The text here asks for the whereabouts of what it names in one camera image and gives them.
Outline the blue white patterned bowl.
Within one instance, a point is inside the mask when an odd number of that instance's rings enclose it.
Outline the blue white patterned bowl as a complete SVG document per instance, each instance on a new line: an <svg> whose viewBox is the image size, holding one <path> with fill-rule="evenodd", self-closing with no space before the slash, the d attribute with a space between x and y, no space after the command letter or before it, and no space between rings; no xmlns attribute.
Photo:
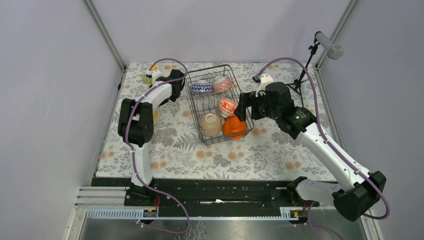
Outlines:
<svg viewBox="0 0 424 240"><path fill-rule="evenodd" d="M203 83L203 82L193 83L191 90L195 94L209 94L214 91L210 83Z"/></svg>

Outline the red white patterned bowl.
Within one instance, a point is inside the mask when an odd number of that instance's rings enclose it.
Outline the red white patterned bowl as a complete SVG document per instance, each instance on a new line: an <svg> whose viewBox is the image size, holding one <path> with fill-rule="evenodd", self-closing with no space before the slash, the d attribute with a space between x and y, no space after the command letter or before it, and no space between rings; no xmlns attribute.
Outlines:
<svg viewBox="0 0 424 240"><path fill-rule="evenodd" d="M220 115L224 118L234 117L234 111L236 110L238 104L233 102L228 98L220 98L218 108Z"/></svg>

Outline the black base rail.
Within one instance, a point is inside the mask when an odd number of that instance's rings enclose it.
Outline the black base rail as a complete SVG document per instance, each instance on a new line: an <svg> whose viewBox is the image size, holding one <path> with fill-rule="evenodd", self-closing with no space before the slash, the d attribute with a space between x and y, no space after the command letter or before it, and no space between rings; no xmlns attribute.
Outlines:
<svg viewBox="0 0 424 240"><path fill-rule="evenodd" d="M223 180L155 178L151 187L134 185L130 178L95 177L93 187L123 187L124 206L153 207L159 217L275 217L280 207L304 210L289 180Z"/></svg>

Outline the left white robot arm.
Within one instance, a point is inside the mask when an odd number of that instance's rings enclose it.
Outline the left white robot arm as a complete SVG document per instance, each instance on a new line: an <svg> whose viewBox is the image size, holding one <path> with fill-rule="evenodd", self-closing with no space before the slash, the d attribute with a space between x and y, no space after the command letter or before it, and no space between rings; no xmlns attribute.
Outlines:
<svg viewBox="0 0 424 240"><path fill-rule="evenodd" d="M117 128L118 135L129 147L131 183L140 187L135 197L144 206L154 202L155 193L176 199L169 193L151 186L153 173L149 167L149 151L154 135L153 112L157 107L169 101L175 102L180 97L187 73L173 69L166 76L159 70L151 70L148 75L152 76L152 85L139 99L122 100Z"/></svg>

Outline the floral tablecloth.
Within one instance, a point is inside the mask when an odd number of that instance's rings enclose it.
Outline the floral tablecloth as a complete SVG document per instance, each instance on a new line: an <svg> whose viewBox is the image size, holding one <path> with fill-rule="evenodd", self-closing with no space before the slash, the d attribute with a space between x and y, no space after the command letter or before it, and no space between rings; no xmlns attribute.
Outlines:
<svg viewBox="0 0 424 240"><path fill-rule="evenodd" d="M256 89L254 76L264 63L228 63L241 92ZM128 145L118 135L117 127L123 99L138 100L149 86L142 75L151 63L133 62L126 77L113 120L104 141L95 176L98 178L129 178L133 174ZM297 79L302 69L294 62L274 64L267 68L275 81L284 83ZM319 181L335 181L330 171L306 147L294 142L274 121L263 118L253 121L253 128L241 139L205 145L196 130L194 113L186 95L187 87L176 102L160 107L150 141L147 166L155 178L294 180L299 176Z"/></svg>

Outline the pink speckled bowl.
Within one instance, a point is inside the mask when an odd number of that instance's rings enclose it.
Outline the pink speckled bowl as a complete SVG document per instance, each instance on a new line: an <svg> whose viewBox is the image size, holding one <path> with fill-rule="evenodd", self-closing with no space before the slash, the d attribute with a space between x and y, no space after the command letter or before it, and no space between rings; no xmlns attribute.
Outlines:
<svg viewBox="0 0 424 240"><path fill-rule="evenodd" d="M225 92L233 86L232 80L225 75L218 75L212 81L213 92L218 94Z"/></svg>

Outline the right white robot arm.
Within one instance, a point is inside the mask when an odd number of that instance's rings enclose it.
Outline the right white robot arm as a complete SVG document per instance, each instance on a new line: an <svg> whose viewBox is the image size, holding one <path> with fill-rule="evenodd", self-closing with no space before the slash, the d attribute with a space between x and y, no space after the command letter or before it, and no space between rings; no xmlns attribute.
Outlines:
<svg viewBox="0 0 424 240"><path fill-rule="evenodd" d="M387 182L380 172L371 172L347 154L322 128L318 118L305 107L296 106L288 86L268 74L260 77L255 91L239 95L234 114L240 121L269 118L281 131L311 151L335 177L336 183L298 177L288 186L287 201L299 206L304 201L331 205L347 220L354 222L366 215L383 198Z"/></svg>

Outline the yellow patterned bowl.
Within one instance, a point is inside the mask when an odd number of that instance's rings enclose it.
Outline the yellow patterned bowl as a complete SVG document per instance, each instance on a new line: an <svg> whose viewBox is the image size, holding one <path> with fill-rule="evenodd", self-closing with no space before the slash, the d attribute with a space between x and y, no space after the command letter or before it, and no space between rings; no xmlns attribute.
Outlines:
<svg viewBox="0 0 424 240"><path fill-rule="evenodd" d="M152 113L153 121L154 122L157 121L160 118L160 115L161 115L161 110L160 110L160 107L158 106L153 110L153 113Z"/></svg>

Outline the orange bowl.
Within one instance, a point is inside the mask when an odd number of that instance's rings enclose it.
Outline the orange bowl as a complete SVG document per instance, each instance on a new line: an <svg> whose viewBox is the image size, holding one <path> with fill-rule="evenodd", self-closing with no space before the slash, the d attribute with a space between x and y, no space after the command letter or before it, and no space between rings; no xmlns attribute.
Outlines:
<svg viewBox="0 0 424 240"><path fill-rule="evenodd" d="M247 125L240 121L236 116L229 117L222 125L222 132L230 139L238 140L245 136Z"/></svg>

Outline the beige ceramic bowl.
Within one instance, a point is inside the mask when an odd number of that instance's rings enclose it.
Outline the beige ceramic bowl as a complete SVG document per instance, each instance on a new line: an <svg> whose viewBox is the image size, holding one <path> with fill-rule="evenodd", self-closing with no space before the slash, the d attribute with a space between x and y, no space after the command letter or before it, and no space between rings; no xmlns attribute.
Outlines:
<svg viewBox="0 0 424 240"><path fill-rule="evenodd" d="M200 132L207 137L217 136L222 131L222 120L215 113L202 115L199 121Z"/></svg>

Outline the grey microphone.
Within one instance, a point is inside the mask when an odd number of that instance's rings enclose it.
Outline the grey microphone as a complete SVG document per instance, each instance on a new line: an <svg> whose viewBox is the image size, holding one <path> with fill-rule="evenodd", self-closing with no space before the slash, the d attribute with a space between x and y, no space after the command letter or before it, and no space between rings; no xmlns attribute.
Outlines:
<svg viewBox="0 0 424 240"><path fill-rule="evenodd" d="M339 60L344 55L343 48L331 41L321 31L315 33L314 39L325 49L329 59Z"/></svg>

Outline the black microphone tripod stand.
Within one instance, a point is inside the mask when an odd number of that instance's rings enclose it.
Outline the black microphone tripod stand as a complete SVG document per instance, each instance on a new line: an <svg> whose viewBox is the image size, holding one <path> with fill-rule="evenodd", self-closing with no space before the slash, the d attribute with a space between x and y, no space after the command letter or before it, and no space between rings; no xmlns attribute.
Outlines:
<svg viewBox="0 0 424 240"><path fill-rule="evenodd" d="M309 64L311 63L311 60L313 56L316 54L318 47L320 43L317 40L313 41L313 45L310 45L308 49L310 50L310 56L306 62L305 68L308 68ZM304 107L304 100L303 100L303 94L301 90L302 83L305 82L303 80L306 72L302 70L301 74L299 75L299 78L295 79L292 83L286 84L291 90L293 90L295 93L297 93L300 96L301 105Z"/></svg>

